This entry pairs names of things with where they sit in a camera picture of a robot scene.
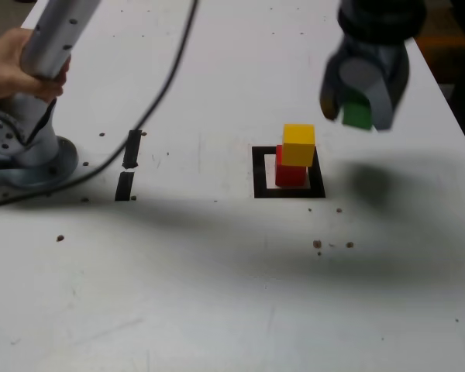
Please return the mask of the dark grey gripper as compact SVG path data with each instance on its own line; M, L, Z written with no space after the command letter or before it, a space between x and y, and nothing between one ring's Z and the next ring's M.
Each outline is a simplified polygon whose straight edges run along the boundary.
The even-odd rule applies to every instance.
M391 129L409 76L403 43L383 45L344 36L325 68L319 103L326 119L338 117L345 88L343 124L365 130Z

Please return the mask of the person's hand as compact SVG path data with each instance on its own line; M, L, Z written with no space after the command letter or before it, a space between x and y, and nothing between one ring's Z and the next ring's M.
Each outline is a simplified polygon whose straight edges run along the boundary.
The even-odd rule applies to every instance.
M50 103L63 94L70 60L66 60L51 81L30 76L22 70L22 50L32 34L31 29L14 28L0 36L0 99L22 93Z

